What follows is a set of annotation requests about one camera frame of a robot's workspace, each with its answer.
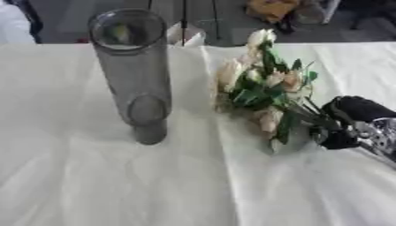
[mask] rose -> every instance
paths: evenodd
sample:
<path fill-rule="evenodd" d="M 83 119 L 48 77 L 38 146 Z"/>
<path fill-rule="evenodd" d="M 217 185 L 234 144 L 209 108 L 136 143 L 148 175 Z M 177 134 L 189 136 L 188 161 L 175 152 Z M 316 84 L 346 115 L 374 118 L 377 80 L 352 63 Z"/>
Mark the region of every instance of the rose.
<path fill-rule="evenodd" d="M 274 71 L 270 76 L 265 80 L 265 85 L 269 88 L 276 86 L 281 83 L 285 79 L 285 74 L 283 72 Z"/>
<path fill-rule="evenodd" d="M 255 112 L 255 118 L 258 119 L 260 129 L 267 139 L 272 139 L 277 135 L 278 126 L 283 114 L 283 111 L 273 106 Z"/>
<path fill-rule="evenodd" d="M 242 64 L 237 59 L 225 64 L 217 72 L 217 83 L 226 92 L 231 92 L 240 75 L 248 68 L 247 64 Z"/>
<path fill-rule="evenodd" d="M 285 75 L 282 83 L 283 88 L 288 93 L 295 93 L 300 90 L 302 86 L 302 79 L 300 71 L 291 70 Z"/>
<path fill-rule="evenodd" d="M 253 32 L 249 36 L 249 38 L 247 40 L 247 46 L 250 49 L 257 49 L 265 41 L 273 43 L 276 39 L 277 39 L 277 36 L 274 34 L 272 29 L 269 29 L 269 30 L 262 29 L 262 30 Z"/>
<path fill-rule="evenodd" d="M 247 73 L 247 78 L 254 81 L 257 84 L 262 84 L 264 79 L 257 69 L 252 69 Z"/>

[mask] white tablecloth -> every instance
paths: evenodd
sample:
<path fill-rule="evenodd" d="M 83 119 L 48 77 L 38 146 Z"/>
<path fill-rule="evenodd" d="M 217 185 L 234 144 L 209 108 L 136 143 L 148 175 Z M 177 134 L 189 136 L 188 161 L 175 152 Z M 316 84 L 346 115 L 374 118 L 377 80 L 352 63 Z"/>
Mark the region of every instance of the white tablecloth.
<path fill-rule="evenodd" d="M 316 101 L 396 109 L 396 44 L 286 44 L 315 61 Z M 396 176 L 352 150 L 297 142 L 270 157 L 209 106 L 210 74 L 243 49 L 170 48 L 167 139 L 133 141 L 89 45 L 0 51 L 0 225 L 395 225 Z"/>

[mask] gray floor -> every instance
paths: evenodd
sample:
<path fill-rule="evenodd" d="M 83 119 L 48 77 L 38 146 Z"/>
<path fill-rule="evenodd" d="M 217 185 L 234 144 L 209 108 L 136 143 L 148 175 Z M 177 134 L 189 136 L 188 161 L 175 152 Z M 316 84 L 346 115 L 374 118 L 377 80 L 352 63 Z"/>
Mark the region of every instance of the gray floor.
<path fill-rule="evenodd" d="M 149 0 L 31 0 L 44 22 L 44 43 L 75 43 L 87 38 L 87 21 L 95 13 L 118 7 L 147 8 Z M 205 30 L 207 43 L 217 46 L 242 45 L 248 35 L 269 25 L 243 11 L 247 0 L 216 0 L 220 36 L 215 36 L 211 0 L 189 0 L 189 22 Z M 181 0 L 153 0 L 152 10 L 171 26 L 181 18 Z M 393 41 L 396 30 L 381 19 L 367 19 L 359 30 L 349 30 L 351 12 L 338 11 L 329 25 L 296 25 L 290 35 L 278 33 L 278 42 Z"/>

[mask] metal mesh cylinder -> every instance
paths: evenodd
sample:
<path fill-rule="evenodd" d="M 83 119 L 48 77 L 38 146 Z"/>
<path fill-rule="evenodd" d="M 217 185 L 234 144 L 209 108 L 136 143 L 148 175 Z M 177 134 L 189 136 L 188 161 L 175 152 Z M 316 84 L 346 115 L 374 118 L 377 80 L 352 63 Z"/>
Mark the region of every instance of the metal mesh cylinder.
<path fill-rule="evenodd" d="M 140 143 L 160 142 L 171 113 L 164 21 L 150 11 L 123 9 L 93 17 L 89 30 L 119 115 Z"/>

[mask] flower bouquet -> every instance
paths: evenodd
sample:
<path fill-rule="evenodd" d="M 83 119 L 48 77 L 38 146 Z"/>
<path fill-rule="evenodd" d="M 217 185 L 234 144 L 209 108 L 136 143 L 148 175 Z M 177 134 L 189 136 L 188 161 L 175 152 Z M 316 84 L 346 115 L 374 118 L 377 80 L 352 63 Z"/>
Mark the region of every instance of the flower bouquet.
<path fill-rule="evenodd" d="M 296 59 L 289 66 L 274 52 L 276 35 L 272 30 L 252 33 L 247 54 L 233 59 L 217 71 L 216 109 L 243 112 L 260 126 L 264 138 L 286 144 L 293 125 L 291 103 L 298 103 L 313 92 L 317 73 Z"/>

